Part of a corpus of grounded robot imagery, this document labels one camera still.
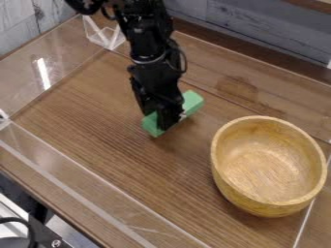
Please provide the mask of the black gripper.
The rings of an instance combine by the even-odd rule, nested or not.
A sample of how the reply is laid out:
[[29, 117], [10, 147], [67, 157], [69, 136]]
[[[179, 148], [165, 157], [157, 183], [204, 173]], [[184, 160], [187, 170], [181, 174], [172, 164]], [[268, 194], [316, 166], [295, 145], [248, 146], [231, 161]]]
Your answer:
[[184, 97], [179, 80], [184, 73], [180, 59], [128, 67], [136, 101], [144, 115], [156, 111], [156, 126], [167, 131], [181, 119]]

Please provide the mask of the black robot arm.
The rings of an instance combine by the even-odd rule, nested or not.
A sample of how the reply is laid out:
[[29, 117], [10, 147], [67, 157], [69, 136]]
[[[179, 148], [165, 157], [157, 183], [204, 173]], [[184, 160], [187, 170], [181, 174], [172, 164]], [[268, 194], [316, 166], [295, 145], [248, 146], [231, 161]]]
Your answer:
[[156, 127], [167, 131], [184, 112], [179, 80], [187, 71], [183, 51], [172, 39], [173, 19], [163, 0], [64, 0], [81, 15], [101, 12], [116, 21], [129, 43], [132, 90], [144, 116], [156, 114]]

